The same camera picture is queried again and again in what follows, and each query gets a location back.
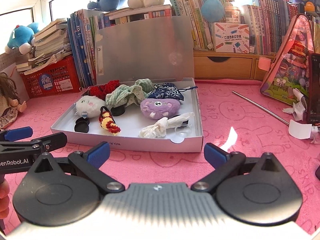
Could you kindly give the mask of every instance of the wooden desk shelf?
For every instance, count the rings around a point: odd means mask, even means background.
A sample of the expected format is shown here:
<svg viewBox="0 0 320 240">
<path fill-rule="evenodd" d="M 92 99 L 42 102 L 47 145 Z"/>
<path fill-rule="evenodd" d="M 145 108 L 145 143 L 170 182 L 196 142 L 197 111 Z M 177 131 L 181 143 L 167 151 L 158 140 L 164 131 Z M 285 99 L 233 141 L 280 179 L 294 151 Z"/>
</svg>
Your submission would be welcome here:
<svg viewBox="0 0 320 240">
<path fill-rule="evenodd" d="M 262 80 L 266 71 L 258 68 L 259 57 L 275 56 L 193 51 L 196 79 L 255 79 Z"/>
</svg>

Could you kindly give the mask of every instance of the pink tablecloth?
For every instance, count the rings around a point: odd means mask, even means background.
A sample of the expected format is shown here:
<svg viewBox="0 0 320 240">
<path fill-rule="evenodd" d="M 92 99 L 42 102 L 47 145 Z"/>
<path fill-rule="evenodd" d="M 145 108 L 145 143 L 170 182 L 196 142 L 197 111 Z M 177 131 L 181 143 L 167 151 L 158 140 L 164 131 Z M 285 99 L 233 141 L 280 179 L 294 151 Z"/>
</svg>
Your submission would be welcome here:
<svg viewBox="0 0 320 240">
<path fill-rule="evenodd" d="M 247 156 L 260 156 L 264 151 L 273 152 L 303 193 L 304 201 L 297 223 L 309 234 L 313 233 L 320 226 L 320 181 L 314 174 L 320 164 L 320 145 L 291 137 L 285 124 L 231 93 L 235 90 L 289 121 L 291 116 L 282 112 L 282 108 L 287 106 L 262 96 L 258 82 L 231 82 L 233 84 L 224 81 L 197 82 L 204 143 L 222 146 L 233 128 L 237 140 L 229 151 L 241 151 Z M 50 126 L 79 96 L 80 93 L 31 99 L 27 103 L 27 110 L 19 115 L 11 128 L 31 126 L 33 138 L 51 134 Z M 85 151 L 89 147 L 68 144 L 53 154 L 67 156 L 79 149 Z M 190 185 L 213 168 L 205 161 L 203 153 L 112 150 L 110 159 L 101 170 L 126 186 L 130 182 L 181 181 Z M 11 186 L 11 200 L 23 177 L 24 173 L 6 175 Z M 6 232 L 19 224 L 12 202 L 9 217 L 4 222 Z"/>
</svg>

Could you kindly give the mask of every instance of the blue round label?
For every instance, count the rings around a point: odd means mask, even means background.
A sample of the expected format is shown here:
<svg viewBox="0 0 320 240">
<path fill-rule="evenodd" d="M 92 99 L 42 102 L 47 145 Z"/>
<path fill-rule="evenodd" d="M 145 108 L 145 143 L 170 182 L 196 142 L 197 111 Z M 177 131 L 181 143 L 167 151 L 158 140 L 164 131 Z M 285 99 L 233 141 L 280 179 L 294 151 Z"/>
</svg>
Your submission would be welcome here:
<svg viewBox="0 0 320 240">
<path fill-rule="evenodd" d="M 39 77 L 39 84 L 42 89 L 51 90 L 54 86 L 52 76 L 49 74 L 42 74 Z"/>
</svg>

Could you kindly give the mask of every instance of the doll hair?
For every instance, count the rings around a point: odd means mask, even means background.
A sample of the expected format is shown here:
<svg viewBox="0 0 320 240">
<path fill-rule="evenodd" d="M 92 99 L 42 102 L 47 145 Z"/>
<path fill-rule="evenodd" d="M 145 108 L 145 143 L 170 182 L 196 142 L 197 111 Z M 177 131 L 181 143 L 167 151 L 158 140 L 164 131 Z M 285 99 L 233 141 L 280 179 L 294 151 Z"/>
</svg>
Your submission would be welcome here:
<svg viewBox="0 0 320 240">
<path fill-rule="evenodd" d="M 17 93 L 17 86 L 12 78 L 8 77 L 8 75 L 4 72 L 0 73 L 0 92 L 1 95 L 5 97 L 7 103 L 9 103 L 9 98 L 20 101 Z"/>
</svg>

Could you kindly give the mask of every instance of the purple monster plush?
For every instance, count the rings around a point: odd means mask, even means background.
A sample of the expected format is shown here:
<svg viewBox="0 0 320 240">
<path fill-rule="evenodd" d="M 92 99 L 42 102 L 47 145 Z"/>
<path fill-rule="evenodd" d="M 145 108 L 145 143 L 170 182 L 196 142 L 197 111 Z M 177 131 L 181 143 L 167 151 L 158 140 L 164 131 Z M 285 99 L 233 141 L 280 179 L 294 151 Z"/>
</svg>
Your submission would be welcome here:
<svg viewBox="0 0 320 240">
<path fill-rule="evenodd" d="M 159 120 L 172 117 L 180 109 L 180 102 L 176 99 L 147 98 L 140 104 L 144 116 Z"/>
</svg>

